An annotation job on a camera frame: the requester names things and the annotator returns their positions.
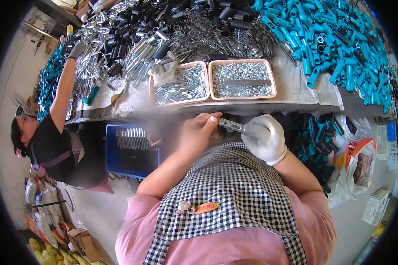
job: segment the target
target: worker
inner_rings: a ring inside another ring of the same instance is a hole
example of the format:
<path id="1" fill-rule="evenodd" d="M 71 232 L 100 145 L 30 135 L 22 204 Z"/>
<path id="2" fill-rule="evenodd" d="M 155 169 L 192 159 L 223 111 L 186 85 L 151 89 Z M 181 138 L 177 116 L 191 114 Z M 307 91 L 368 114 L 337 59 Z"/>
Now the worker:
<path id="1" fill-rule="evenodd" d="M 48 115 L 38 124 L 37 118 L 19 107 L 11 124 L 11 140 L 15 154 L 28 156 L 34 168 L 50 178 L 73 186 L 95 188 L 107 184 L 104 159 L 105 130 L 91 130 L 93 125 L 81 126 L 78 132 L 64 128 L 69 100 L 73 95 L 75 60 L 85 51 L 78 43 L 69 54 L 56 97 Z"/>
<path id="2" fill-rule="evenodd" d="M 93 10 L 92 14 L 98 15 L 103 9 L 112 7 L 114 4 L 121 2 L 121 0 L 78 0 L 73 8 L 67 6 L 60 6 L 63 10 L 74 15 L 83 9 L 87 4 L 89 9 Z"/>
<path id="3" fill-rule="evenodd" d="M 129 199 L 116 240 L 125 264 L 324 264 L 336 232 L 316 177 L 269 114 L 243 142 L 205 151 L 222 113 L 185 121 L 177 150 Z"/>

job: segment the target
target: black shirt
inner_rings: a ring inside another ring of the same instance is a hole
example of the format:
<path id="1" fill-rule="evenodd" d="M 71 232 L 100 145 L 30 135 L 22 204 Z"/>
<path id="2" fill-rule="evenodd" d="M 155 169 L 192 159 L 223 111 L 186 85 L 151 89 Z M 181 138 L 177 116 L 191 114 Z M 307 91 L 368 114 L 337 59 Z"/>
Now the black shirt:
<path id="1" fill-rule="evenodd" d="M 48 163 L 66 151 L 72 150 L 68 131 L 63 130 L 61 134 L 56 128 L 50 113 L 40 123 L 27 146 L 27 154 L 31 158 L 31 163 L 34 164 L 31 147 L 37 159 L 37 164 Z M 57 181 L 69 183 L 70 181 L 68 180 L 74 169 L 75 159 L 74 155 L 71 154 L 71 156 L 57 165 L 46 168 L 46 173 L 48 177 Z"/>

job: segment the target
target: floor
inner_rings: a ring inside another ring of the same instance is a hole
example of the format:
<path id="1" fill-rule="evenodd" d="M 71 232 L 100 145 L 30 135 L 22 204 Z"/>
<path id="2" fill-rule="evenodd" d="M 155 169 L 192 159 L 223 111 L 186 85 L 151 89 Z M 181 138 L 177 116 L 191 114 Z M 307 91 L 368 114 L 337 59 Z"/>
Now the floor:
<path id="1" fill-rule="evenodd" d="M 381 187 L 393 189 L 396 175 L 386 170 L 385 163 L 383 160 L 376 161 L 371 185 L 366 193 L 331 210 L 337 230 L 337 245 L 329 265 L 351 264 L 373 233 L 375 226 L 363 221 L 362 216 L 373 192 Z M 97 247 L 103 252 L 104 262 L 116 265 L 115 240 L 126 214 L 127 198 L 133 192 L 126 179 L 109 181 L 109 184 L 114 195 L 75 190 L 63 184 L 58 184 L 58 187 L 72 194 L 75 210 L 69 213 L 69 218 L 76 226 L 89 230 Z"/>

